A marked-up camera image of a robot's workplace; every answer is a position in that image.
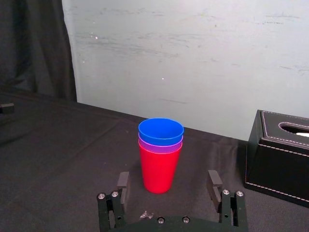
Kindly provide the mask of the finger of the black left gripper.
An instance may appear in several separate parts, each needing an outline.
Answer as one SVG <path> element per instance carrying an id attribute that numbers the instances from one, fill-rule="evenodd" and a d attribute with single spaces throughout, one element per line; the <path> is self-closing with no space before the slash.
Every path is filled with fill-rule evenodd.
<path id="1" fill-rule="evenodd" d="M 14 113 L 14 103 L 4 103 L 0 105 L 0 125 L 6 123 L 6 116 Z"/>

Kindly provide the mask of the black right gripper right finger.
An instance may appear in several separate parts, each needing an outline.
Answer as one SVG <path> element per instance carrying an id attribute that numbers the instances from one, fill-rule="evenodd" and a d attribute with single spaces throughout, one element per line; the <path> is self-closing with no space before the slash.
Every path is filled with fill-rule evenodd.
<path id="1" fill-rule="evenodd" d="M 216 170 L 209 170 L 206 182 L 219 222 L 207 227 L 209 232 L 247 232 L 249 230 L 245 195 L 225 189 Z"/>

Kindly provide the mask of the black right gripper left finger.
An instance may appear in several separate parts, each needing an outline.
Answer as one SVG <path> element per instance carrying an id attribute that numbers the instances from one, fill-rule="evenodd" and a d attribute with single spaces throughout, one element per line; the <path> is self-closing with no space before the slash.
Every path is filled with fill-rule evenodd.
<path id="1" fill-rule="evenodd" d="M 110 194 L 101 192 L 97 195 L 98 223 L 100 232 L 109 232 L 127 225 L 125 219 L 126 205 L 129 196 L 130 173 L 121 172 L 117 189 Z"/>

